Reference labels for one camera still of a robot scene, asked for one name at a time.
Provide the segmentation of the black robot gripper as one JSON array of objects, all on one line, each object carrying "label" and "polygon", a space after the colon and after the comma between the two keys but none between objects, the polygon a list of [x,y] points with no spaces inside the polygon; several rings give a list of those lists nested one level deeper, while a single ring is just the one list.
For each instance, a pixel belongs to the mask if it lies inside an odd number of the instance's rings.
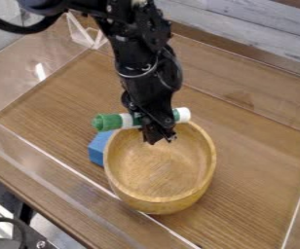
[{"label": "black robot gripper", "polygon": [[104,0],[95,22],[106,35],[125,92],[122,104],[139,113],[143,141],[175,140],[173,96],[182,69],[170,46],[171,22],[154,0]]}]

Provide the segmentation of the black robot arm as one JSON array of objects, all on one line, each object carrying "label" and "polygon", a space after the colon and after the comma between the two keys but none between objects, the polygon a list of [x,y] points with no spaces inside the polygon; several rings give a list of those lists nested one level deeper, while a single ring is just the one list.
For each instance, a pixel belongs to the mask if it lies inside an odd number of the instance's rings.
[{"label": "black robot arm", "polygon": [[173,97],[182,86],[182,68],[170,46],[171,22],[154,0],[16,0],[42,21],[19,26],[0,18],[0,30],[34,34],[67,11],[91,16],[109,39],[125,89],[122,103],[141,118],[143,141],[175,139]]}]

